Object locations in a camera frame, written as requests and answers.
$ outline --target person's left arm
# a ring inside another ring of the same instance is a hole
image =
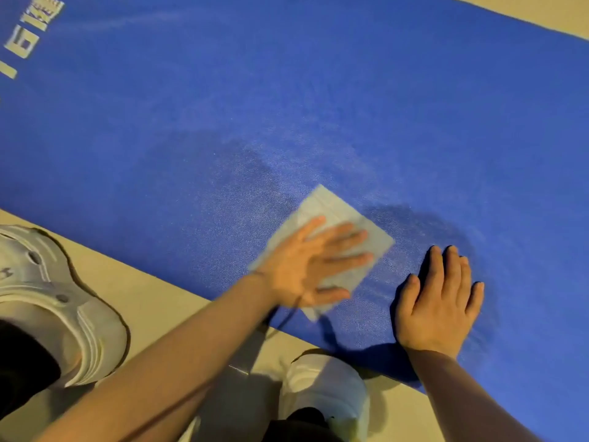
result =
[[[175,442],[217,375],[277,305],[328,304],[349,297],[320,281],[366,264],[337,255],[366,238],[353,225],[309,236],[318,217],[286,239],[260,269],[130,360],[52,424],[38,442]]]

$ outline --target cleaning wipe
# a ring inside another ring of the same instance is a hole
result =
[[[317,233],[327,227],[343,222],[351,222],[355,224],[357,230],[364,229],[368,231],[368,238],[362,244],[342,253],[342,256],[349,256],[351,254],[359,254],[363,252],[371,252],[374,254],[374,260],[370,264],[336,274],[335,276],[327,277],[321,284],[321,287],[343,287],[352,292],[358,287],[360,282],[362,282],[376,262],[378,262],[378,260],[395,243],[392,237],[381,230],[381,228],[375,225],[372,221],[365,218],[327,188],[318,185],[313,192],[303,200],[303,203],[301,203],[298,209],[293,212],[282,226],[278,228],[274,235],[270,237],[264,252],[262,252],[261,255],[249,265],[248,269],[250,271],[256,270],[262,261],[274,251],[280,242],[286,237],[289,237],[310,219],[317,217],[318,215],[324,215],[327,220],[326,223],[316,231]],[[321,314],[327,312],[334,306],[335,304],[326,304],[313,308],[303,308],[302,310],[307,315],[308,319],[317,321]]]

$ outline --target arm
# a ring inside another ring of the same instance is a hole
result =
[[[326,276],[364,265],[370,254],[334,259],[364,241],[345,224],[309,238],[318,217],[260,267],[122,366],[52,424],[38,442],[175,442],[230,357],[277,305],[313,306],[349,297],[318,290]]]
[[[456,356],[483,301],[482,283],[471,287],[467,258],[449,247],[429,252],[423,288],[409,276],[396,313],[396,330],[448,442],[540,442],[463,370]]]

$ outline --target person's right arm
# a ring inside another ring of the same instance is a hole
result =
[[[481,310],[482,283],[471,286],[467,258],[456,247],[429,252],[421,286],[411,274],[396,311],[396,332],[423,383],[447,442],[540,442],[456,361]]]

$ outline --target person's left hand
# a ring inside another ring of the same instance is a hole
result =
[[[352,223],[337,225],[309,237],[324,223],[323,216],[312,219],[278,245],[254,272],[264,276],[276,304],[308,307],[348,299],[348,290],[340,287],[320,289],[320,282],[373,260],[371,253],[338,257],[343,251],[364,242],[368,236],[363,230],[353,233]]]

